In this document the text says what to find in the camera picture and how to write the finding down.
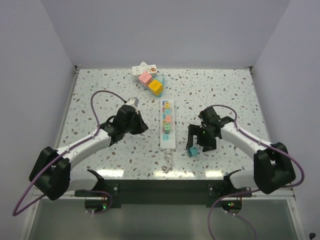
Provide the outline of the teal blue charger plug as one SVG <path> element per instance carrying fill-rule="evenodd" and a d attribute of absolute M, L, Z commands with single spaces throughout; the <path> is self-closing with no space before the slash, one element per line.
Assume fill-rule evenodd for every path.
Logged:
<path fill-rule="evenodd" d="M 197 156 L 199 153 L 198 153 L 198 150 L 196 147 L 190 147 L 187 149 L 187 155 L 192 158 L 192 157 L 195 157 Z"/>

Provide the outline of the white power strip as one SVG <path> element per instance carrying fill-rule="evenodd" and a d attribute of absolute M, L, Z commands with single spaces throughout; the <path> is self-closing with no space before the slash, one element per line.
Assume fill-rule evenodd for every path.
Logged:
<path fill-rule="evenodd" d="M 160 100 L 160 149 L 176 149 L 175 103 L 173 99 Z"/>

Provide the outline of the green charger plug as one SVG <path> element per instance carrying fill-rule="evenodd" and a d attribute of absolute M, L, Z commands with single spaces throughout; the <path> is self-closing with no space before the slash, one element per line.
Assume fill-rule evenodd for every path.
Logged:
<path fill-rule="evenodd" d="M 170 123 L 164 123 L 163 132 L 165 134 L 169 134 L 171 132 L 171 124 Z"/>

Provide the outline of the salmon pink charger plug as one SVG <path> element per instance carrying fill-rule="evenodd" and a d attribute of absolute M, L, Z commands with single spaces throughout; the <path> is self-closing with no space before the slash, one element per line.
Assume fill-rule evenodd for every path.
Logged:
<path fill-rule="evenodd" d="M 169 115 L 169 114 L 166 114 L 165 117 L 164 117 L 164 121 L 165 123 L 171 123 L 172 121 L 172 117 Z"/>

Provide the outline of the light cyan charger plug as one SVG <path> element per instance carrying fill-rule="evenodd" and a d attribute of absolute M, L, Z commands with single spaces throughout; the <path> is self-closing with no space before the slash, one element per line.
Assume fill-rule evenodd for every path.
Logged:
<path fill-rule="evenodd" d="M 170 108 L 164 108 L 164 114 L 165 115 L 170 115 L 171 114 Z"/>

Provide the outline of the yellow charger plug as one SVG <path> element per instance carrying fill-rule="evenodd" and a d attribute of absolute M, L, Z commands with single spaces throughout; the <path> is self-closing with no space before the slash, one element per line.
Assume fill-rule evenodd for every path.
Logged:
<path fill-rule="evenodd" d="M 165 109 L 169 109 L 171 105 L 168 101 L 165 101 L 165 102 L 163 102 L 163 106 Z"/>

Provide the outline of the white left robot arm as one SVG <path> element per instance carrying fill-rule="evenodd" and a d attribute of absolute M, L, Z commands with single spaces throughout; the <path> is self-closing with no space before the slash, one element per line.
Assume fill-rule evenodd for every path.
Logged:
<path fill-rule="evenodd" d="M 138 105 L 127 102 L 115 116 L 99 125 L 96 131 L 72 145 L 44 148 L 29 175 L 29 181 L 50 200 L 57 200 L 70 187 L 71 170 L 94 153 L 121 141 L 125 134 L 138 135 L 148 130 Z"/>

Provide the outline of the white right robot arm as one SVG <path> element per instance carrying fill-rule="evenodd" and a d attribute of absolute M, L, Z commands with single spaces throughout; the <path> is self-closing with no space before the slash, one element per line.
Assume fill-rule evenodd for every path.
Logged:
<path fill-rule="evenodd" d="M 186 150 L 190 157 L 197 154 L 194 144 L 203 152 L 217 149 L 217 139 L 239 148 L 253 161 L 252 170 L 235 170 L 226 174 L 218 192 L 221 196 L 235 196 L 240 190 L 257 188 L 270 194 L 284 188 L 296 179 L 296 173 L 286 146 L 258 139 L 241 128 L 236 118 L 220 117 L 214 107 L 202 110 L 200 125 L 188 126 Z"/>

